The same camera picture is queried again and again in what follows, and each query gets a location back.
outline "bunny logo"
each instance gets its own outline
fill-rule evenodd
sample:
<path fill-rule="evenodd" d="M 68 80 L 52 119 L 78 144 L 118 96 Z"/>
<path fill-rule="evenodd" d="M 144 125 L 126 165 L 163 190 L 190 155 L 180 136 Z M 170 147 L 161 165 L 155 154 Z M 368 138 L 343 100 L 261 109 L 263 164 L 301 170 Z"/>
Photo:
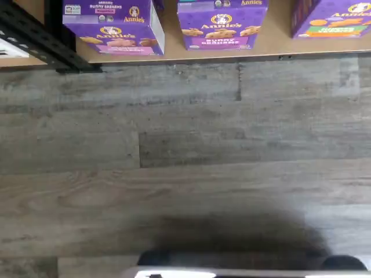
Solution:
<path fill-rule="evenodd" d="M 119 35 L 122 33 L 122 30 L 117 27 L 102 27 L 100 31 L 107 35 Z"/>
<path fill-rule="evenodd" d="M 359 3 L 351 6 L 348 10 L 351 13 L 363 13 L 371 9 L 371 3 Z"/>
<path fill-rule="evenodd" d="M 137 6 L 132 6 L 129 10 L 129 14 L 132 16 L 132 17 L 138 17 L 139 16 L 139 8 Z"/>
<path fill-rule="evenodd" d="M 211 18 L 211 22 L 218 25 L 225 25 L 232 21 L 232 16 L 229 14 L 217 14 Z"/>

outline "black metal shelf frame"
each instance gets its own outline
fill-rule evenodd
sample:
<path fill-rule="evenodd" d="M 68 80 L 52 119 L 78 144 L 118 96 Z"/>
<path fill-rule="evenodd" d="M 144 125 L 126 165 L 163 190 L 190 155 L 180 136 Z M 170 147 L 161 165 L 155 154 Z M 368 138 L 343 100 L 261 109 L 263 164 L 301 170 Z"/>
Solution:
<path fill-rule="evenodd" d="M 62 24 L 63 0 L 45 0 L 45 24 L 12 0 L 0 0 L 0 38 L 60 73 L 100 72 L 77 55 L 75 35 Z"/>

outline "gray wood plank floor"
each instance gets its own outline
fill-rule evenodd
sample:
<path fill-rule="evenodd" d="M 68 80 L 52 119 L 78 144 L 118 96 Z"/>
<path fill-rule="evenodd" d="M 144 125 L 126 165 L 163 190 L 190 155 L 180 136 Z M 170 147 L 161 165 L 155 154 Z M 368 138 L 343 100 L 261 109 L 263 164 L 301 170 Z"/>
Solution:
<path fill-rule="evenodd" d="M 116 277 L 155 247 L 369 255 L 370 65 L 1 73 L 0 276 Z"/>

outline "wooden shelf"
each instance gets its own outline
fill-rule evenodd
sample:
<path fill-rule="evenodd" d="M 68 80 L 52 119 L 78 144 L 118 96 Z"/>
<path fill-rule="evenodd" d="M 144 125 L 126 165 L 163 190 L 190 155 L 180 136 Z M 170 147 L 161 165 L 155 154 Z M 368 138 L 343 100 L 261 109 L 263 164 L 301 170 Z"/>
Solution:
<path fill-rule="evenodd" d="M 90 63 L 172 61 L 205 58 L 257 57 L 284 54 L 341 53 L 371 51 L 371 34 L 361 39 L 296 39 L 290 37 L 292 0 L 270 0 L 262 31 L 252 50 L 187 51 L 176 14 L 176 0 L 168 0 L 162 25 L 166 35 L 164 56 L 113 56 L 100 54 L 82 41 L 77 52 Z"/>

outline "snack box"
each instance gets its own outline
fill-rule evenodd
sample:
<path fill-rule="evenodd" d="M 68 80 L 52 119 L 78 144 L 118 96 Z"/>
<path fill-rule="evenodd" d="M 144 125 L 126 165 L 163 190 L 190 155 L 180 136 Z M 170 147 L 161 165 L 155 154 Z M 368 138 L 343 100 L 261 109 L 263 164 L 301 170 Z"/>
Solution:
<path fill-rule="evenodd" d="M 294 38 L 358 38 L 370 30 L 371 3 L 359 0 L 297 0 Z"/>
<path fill-rule="evenodd" d="M 165 34 L 152 0 L 64 0 L 63 24 L 100 53 L 164 54 Z"/>
<path fill-rule="evenodd" d="M 188 50 L 251 49 L 268 0 L 179 0 L 178 18 Z"/>

